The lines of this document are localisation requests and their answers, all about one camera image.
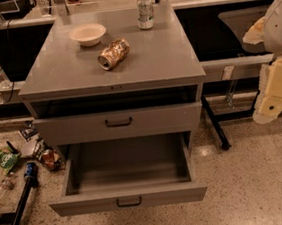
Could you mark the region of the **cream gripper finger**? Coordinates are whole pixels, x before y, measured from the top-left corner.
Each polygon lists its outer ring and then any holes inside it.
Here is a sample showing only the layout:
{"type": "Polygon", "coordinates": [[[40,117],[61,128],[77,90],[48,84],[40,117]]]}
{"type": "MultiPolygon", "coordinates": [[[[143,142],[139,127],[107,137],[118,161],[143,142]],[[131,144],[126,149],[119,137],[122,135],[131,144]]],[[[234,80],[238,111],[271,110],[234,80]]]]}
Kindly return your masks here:
{"type": "Polygon", "coordinates": [[[254,106],[253,120],[259,124],[273,122],[282,113],[282,99],[279,97],[259,97],[254,106]]]}
{"type": "Polygon", "coordinates": [[[261,17],[258,21],[256,21],[254,25],[252,25],[250,29],[245,33],[243,41],[251,45],[262,43],[265,38],[264,23],[265,17],[261,17]]]}

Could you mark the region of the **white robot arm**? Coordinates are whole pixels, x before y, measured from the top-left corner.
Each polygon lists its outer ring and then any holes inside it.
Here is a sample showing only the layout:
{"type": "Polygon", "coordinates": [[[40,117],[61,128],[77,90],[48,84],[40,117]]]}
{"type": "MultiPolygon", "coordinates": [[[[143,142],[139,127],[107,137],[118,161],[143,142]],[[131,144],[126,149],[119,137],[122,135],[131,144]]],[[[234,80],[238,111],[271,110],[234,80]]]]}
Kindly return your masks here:
{"type": "Polygon", "coordinates": [[[263,43],[267,52],[274,54],[273,62],[260,70],[259,95],[254,106],[253,120],[270,123],[282,113],[282,0],[274,0],[264,17],[245,33],[247,44],[263,43]]]}

